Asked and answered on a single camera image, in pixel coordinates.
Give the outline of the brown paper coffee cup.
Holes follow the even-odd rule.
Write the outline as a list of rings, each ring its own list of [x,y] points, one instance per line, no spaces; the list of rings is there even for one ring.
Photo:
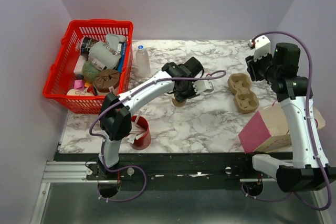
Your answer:
[[[175,107],[182,107],[186,104],[186,100],[185,101],[182,101],[182,102],[178,102],[176,99],[174,98],[171,98],[172,100],[172,104],[175,106]]]

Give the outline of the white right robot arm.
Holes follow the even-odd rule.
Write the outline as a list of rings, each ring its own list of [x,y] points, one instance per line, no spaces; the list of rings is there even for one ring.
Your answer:
[[[329,165],[319,141],[308,78],[297,75],[300,48],[282,42],[271,53],[270,41],[261,39],[250,46],[255,52],[246,58],[248,73],[252,81],[266,80],[276,93],[289,127],[293,158],[287,163],[255,154],[242,163],[241,171],[249,178],[259,172],[267,174],[284,193],[321,190],[335,181],[335,168]]]

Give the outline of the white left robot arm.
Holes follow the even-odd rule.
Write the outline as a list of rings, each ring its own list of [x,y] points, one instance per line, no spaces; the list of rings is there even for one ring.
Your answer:
[[[98,168],[98,173],[104,179],[112,179],[116,175],[115,165],[119,162],[121,140],[130,133],[131,118],[138,110],[164,93],[173,92],[175,101],[184,103],[203,92],[213,91],[209,80],[195,78],[200,71],[202,66],[194,58],[180,65],[170,62],[136,88],[105,97],[99,114],[104,141]]]

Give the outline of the brown cardboard cup carrier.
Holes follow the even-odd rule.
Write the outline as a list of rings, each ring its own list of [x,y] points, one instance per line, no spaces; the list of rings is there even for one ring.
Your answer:
[[[251,91],[251,79],[244,73],[231,74],[228,78],[228,86],[234,95],[233,101],[240,113],[255,112],[259,107],[259,100]]]

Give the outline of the clear plastic water bottle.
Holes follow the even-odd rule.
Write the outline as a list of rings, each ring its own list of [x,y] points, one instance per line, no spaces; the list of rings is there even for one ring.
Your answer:
[[[139,45],[135,54],[139,75],[147,77],[151,73],[149,54],[143,45]]]

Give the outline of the pink and beige paper bag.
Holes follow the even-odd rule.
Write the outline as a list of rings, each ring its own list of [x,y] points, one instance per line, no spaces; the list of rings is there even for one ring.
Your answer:
[[[291,147],[289,126],[281,105],[275,102],[260,108],[238,138],[245,153],[279,152]]]

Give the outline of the red cylindrical straw holder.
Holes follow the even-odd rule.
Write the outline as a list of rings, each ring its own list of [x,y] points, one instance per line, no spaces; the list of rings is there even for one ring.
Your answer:
[[[147,148],[151,143],[151,133],[150,133],[150,128],[149,128],[149,123],[144,117],[140,116],[138,125],[145,128],[146,132],[142,137],[140,137],[138,140],[135,140],[134,143],[130,145],[135,150],[143,150]]]

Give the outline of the blue book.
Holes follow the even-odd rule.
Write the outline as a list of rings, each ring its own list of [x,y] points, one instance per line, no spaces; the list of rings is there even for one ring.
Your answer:
[[[128,48],[128,42],[127,41],[119,42],[118,49],[120,49],[120,56],[121,56],[120,59],[119,59],[119,63],[117,65],[117,71],[119,73],[122,73],[127,48]]]

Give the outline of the brown round lidded box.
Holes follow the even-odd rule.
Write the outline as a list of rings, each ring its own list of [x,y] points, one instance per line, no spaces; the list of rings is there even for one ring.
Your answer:
[[[118,94],[121,73],[114,69],[100,71],[95,77],[93,85],[98,95],[106,95],[110,92]]]

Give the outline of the grey cloth pouch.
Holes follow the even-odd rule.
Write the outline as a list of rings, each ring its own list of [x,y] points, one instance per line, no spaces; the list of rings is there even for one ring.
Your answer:
[[[89,61],[100,71],[114,69],[121,59],[122,45],[126,40],[124,35],[105,35],[105,41],[99,41],[90,48]]]

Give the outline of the red plastic shopping basket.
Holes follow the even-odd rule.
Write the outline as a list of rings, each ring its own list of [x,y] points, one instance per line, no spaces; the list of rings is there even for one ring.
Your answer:
[[[67,92],[74,87],[76,76],[74,68],[79,58],[76,44],[82,37],[104,40],[106,34],[124,35],[127,47],[122,66],[119,93],[128,90],[133,61],[132,34],[133,22],[126,20],[90,19],[72,20],[61,39],[57,58],[50,67],[49,75],[43,89],[44,97],[53,99],[68,110],[77,114],[99,114],[104,96],[71,96]]]

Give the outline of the pink small packet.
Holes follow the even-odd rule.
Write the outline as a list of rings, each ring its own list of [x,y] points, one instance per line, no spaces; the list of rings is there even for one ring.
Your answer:
[[[85,81],[84,80],[75,80],[73,88],[76,90],[83,90],[85,88]]]

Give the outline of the dark printed can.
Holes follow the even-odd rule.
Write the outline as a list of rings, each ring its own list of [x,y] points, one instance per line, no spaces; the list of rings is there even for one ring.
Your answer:
[[[79,52],[82,56],[88,57],[90,49],[97,43],[98,40],[84,36],[79,43]]]

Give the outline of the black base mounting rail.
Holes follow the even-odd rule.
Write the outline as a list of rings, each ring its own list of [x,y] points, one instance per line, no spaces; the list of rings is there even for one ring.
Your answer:
[[[57,162],[84,162],[88,182],[105,193],[146,190],[239,190],[242,182],[261,191],[269,177],[252,168],[251,156],[244,153],[124,153],[115,168],[133,170],[108,173],[98,164],[96,154],[60,154]]]

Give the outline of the aluminium frame rail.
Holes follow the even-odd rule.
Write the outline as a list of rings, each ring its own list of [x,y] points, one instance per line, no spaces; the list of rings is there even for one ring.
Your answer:
[[[87,179],[86,162],[47,162],[43,183],[97,183]]]

